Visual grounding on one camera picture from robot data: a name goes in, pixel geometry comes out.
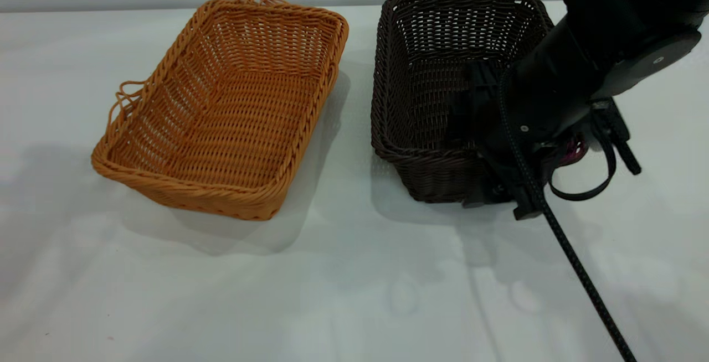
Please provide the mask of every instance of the orange wicker basket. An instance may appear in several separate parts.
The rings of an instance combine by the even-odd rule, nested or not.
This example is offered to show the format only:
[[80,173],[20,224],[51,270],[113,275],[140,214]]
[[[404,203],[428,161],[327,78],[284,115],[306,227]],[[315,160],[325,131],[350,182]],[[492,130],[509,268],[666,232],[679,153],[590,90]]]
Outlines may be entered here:
[[[149,79],[121,85],[94,169],[162,205],[271,218],[334,87],[348,29],[339,14],[282,0],[206,2]],[[127,93],[129,84],[142,87]]]

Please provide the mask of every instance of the black strap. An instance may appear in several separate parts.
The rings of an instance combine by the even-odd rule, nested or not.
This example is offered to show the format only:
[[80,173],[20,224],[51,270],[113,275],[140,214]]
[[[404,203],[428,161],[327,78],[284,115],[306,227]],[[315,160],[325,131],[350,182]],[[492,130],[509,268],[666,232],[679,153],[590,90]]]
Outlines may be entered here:
[[618,155],[623,159],[628,170],[633,173],[633,175],[640,175],[640,173],[643,172],[643,168],[640,167],[640,163],[638,163],[633,151],[630,150],[628,146],[630,133],[628,133],[628,128],[625,127],[623,118],[620,117],[620,112],[618,111],[618,107],[615,106],[615,102],[611,108],[598,110],[594,115],[605,124],[606,128],[610,129],[610,141],[617,148]]
[[[598,115],[592,113],[592,119],[590,119],[590,130],[592,131],[593,137],[595,137],[600,143],[600,147],[603,149],[603,153],[605,153],[605,160],[608,161],[608,178],[603,183],[601,183],[600,186],[588,192],[564,193],[554,187],[554,183],[552,183],[554,171],[552,171],[552,173],[549,175],[549,187],[552,189],[552,193],[554,193],[556,196],[559,196],[560,198],[569,201],[585,201],[593,199],[595,198],[595,196],[600,195],[600,193],[603,192],[608,187],[608,185],[610,185],[610,181],[615,175],[615,170],[618,168],[618,164],[615,160],[615,152],[613,152],[613,143],[611,143],[610,138],[603,129],[603,124],[600,120],[602,119],[598,117]],[[560,160],[566,150],[564,148],[560,148],[559,151],[559,157],[557,157],[557,162],[555,162],[554,167],[557,167],[559,165],[558,160]]]

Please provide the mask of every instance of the dark brown wicker basket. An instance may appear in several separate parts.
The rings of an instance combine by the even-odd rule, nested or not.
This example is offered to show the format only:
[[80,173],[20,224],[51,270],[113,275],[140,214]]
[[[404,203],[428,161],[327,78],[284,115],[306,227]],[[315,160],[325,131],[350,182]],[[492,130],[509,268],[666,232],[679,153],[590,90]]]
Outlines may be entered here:
[[529,54],[554,24],[540,0],[387,0],[377,31],[372,146],[414,199],[463,201],[484,166],[475,145],[445,148],[448,96],[466,62],[499,68]]

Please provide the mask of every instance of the white table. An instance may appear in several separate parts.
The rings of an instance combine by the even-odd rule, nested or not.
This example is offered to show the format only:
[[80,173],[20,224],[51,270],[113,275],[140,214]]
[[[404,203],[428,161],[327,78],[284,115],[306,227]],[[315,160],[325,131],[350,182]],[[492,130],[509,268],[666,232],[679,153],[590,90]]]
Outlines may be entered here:
[[[544,219],[416,203],[373,156],[379,7],[334,10],[341,77],[266,223],[164,208],[91,169],[117,86],[192,11],[0,14],[0,359],[620,360]],[[618,98],[641,176],[549,197],[640,361],[709,360],[707,73],[709,41]],[[558,175],[587,190],[605,161]]]

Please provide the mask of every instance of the wicker basket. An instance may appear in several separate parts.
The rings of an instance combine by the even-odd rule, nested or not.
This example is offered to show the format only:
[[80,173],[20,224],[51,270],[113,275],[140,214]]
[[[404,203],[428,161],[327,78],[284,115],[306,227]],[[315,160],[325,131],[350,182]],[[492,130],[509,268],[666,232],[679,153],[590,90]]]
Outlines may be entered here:
[[446,148],[466,62],[521,59],[553,24],[540,0],[387,0],[377,32],[372,146],[414,199],[463,201],[484,175],[473,142]]
[[166,206],[271,218],[335,84],[347,32],[325,9],[206,2],[149,79],[121,85],[94,168]]

